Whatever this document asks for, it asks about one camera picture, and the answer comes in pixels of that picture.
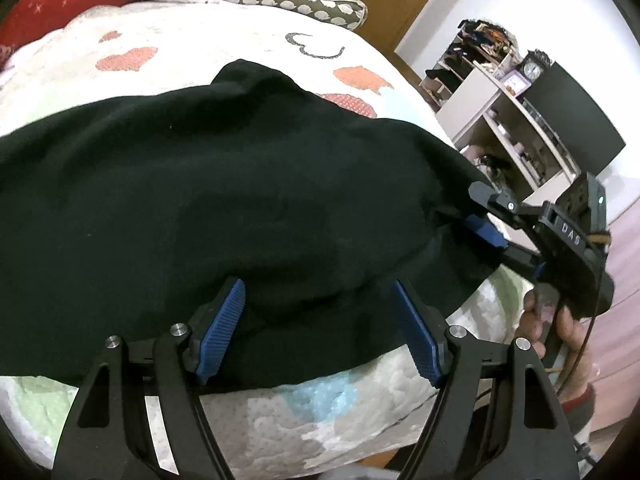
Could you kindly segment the purple picture frame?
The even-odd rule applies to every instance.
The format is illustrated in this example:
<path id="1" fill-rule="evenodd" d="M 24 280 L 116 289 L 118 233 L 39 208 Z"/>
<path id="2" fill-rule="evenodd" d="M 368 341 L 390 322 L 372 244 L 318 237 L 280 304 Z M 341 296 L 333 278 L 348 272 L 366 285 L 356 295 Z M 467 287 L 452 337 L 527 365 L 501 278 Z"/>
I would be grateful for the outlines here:
<path id="1" fill-rule="evenodd" d="M 525 92 L 532 85 L 518 70 L 511 70 L 500 82 L 503 84 L 503 87 L 506 88 L 506 91 L 509 92 L 511 96 L 514 96 L 514 98 Z"/>

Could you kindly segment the heart patterned quilt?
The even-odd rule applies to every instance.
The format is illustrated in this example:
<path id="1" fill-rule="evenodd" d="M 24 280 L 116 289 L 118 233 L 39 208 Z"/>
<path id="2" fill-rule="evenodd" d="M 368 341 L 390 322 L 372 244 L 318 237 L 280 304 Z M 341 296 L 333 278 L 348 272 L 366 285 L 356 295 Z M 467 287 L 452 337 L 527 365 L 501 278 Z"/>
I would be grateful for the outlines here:
<path id="1" fill-rule="evenodd" d="M 354 32 L 291 11 L 228 2 L 96 6 L 21 47 L 1 73 L 1 141 L 74 107 L 206 86 L 236 61 L 277 70 L 362 117 L 413 124 L 452 148 L 418 92 Z M 444 315 L 477 337 L 509 341 L 525 287 L 498 264 Z M 239 479 L 318 474 L 414 443 L 436 394 L 404 342 L 350 370 L 299 384 L 213 392 L 210 382 L 204 412 Z M 40 465 L 52 465 L 70 411 L 54 399 L 72 402 L 80 384 L 1 372 L 2 414 Z"/>

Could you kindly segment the black television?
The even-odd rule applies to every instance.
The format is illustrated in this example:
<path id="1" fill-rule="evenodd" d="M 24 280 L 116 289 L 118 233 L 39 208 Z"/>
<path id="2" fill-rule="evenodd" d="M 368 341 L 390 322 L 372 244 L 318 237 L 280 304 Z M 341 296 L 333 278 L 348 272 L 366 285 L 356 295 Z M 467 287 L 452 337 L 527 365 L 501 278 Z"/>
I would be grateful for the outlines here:
<path id="1" fill-rule="evenodd" d="M 580 171 L 600 174 L 626 146 L 589 93 L 559 64 L 552 64 L 523 94 L 524 104 L 551 129 Z"/>

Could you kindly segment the red cushion near wall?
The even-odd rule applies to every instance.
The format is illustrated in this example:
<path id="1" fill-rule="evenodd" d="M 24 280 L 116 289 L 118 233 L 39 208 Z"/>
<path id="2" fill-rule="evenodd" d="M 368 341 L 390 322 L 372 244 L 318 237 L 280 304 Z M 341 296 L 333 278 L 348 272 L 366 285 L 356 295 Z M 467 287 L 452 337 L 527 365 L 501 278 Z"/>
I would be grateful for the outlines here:
<path id="1" fill-rule="evenodd" d="M 65 27 L 94 6 L 124 6 L 138 0 L 18 0 L 1 22 L 1 66 L 14 52 Z"/>

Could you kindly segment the black table clock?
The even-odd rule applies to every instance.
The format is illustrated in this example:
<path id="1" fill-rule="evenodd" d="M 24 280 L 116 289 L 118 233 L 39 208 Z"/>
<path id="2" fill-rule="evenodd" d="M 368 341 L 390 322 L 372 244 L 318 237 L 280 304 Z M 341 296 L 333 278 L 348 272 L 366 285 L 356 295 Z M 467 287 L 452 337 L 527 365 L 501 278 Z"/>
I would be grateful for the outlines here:
<path id="1" fill-rule="evenodd" d="M 518 71 L 530 82 L 535 82 L 552 62 L 547 53 L 541 50 L 528 51 L 523 61 L 518 66 Z"/>

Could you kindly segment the white shelf unit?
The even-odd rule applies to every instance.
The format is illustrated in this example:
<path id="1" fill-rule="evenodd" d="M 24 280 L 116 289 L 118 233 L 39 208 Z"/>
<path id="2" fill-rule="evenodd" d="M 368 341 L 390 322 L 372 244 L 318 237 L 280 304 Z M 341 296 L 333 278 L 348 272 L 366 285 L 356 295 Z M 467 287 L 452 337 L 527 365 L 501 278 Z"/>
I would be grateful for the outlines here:
<path id="1" fill-rule="evenodd" d="M 499 191 L 533 205 L 556 200 L 579 168 L 551 129 L 500 80 L 525 58 L 515 36 L 484 20 L 463 20 L 420 83 L 454 147 Z"/>

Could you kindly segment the black pants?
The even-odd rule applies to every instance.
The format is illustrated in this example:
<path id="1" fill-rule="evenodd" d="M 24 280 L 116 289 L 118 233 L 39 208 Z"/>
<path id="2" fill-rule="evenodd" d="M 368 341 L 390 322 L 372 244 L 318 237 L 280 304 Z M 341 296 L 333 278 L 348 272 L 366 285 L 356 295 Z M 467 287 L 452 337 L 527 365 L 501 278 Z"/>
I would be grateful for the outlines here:
<path id="1" fill-rule="evenodd" d="M 1 141 L 1 371 L 78 385 L 111 335 L 246 304 L 213 392 L 299 384 L 399 347 L 398 278 L 451 314 L 498 268 L 480 173 L 247 61 L 206 86 L 64 110 Z"/>

